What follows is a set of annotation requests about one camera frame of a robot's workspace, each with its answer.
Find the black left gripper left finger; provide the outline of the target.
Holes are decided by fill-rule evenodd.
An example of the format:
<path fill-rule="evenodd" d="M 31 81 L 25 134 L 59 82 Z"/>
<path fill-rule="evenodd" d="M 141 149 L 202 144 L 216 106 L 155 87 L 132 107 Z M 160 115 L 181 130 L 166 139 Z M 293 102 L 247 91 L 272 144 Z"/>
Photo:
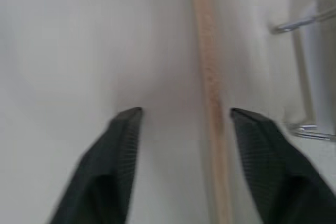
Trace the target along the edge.
<path fill-rule="evenodd" d="M 135 107 L 111 120 L 82 155 L 50 223 L 126 223 L 142 118 Z"/>

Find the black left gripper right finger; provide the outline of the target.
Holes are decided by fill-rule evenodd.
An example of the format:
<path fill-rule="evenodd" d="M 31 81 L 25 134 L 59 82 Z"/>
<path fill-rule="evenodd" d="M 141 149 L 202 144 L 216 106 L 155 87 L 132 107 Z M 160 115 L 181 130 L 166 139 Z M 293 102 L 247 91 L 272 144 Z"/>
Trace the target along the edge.
<path fill-rule="evenodd" d="M 263 223 L 335 223 L 335 194 L 271 119 L 232 108 L 244 175 Z"/>

